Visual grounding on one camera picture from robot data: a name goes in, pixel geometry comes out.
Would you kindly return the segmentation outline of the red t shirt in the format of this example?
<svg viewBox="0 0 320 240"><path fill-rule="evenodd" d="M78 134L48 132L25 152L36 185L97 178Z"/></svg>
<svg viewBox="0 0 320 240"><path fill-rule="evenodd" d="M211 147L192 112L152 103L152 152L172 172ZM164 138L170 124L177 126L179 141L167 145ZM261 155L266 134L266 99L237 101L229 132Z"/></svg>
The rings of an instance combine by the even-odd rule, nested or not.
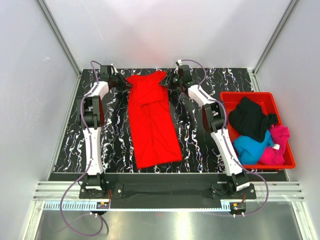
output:
<svg viewBox="0 0 320 240"><path fill-rule="evenodd" d="M161 86L166 73L132 75L128 95L128 119L138 169L182 160L171 118L168 90Z"/></svg>

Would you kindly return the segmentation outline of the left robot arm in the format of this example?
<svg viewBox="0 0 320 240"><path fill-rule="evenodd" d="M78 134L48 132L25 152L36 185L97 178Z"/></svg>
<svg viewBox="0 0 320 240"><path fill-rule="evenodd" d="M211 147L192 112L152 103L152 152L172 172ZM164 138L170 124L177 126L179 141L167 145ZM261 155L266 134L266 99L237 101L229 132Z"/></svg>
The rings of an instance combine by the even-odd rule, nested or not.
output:
<svg viewBox="0 0 320 240"><path fill-rule="evenodd" d="M125 91L132 87L125 77L111 65L92 69L96 81L92 88L76 100L77 120L85 140L86 167L81 177L82 186L97 198L108 193L104 183L104 168L101 155L101 131L105 122L102 100L110 89Z"/></svg>

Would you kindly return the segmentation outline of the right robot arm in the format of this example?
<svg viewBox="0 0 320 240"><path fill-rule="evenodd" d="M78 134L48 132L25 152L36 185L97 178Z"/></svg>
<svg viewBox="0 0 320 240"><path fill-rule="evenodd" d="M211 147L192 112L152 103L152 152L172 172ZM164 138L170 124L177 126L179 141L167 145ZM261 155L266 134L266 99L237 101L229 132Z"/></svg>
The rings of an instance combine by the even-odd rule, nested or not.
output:
<svg viewBox="0 0 320 240"><path fill-rule="evenodd" d="M195 83L190 67L179 59L176 68L170 69L166 77L159 83L171 90L180 88L190 99L202 109L202 125L210 133L221 155L225 174L228 176L226 192L232 198L239 198L250 186L250 180L241 165L232 145L228 126L227 112L224 105L203 90L200 83Z"/></svg>

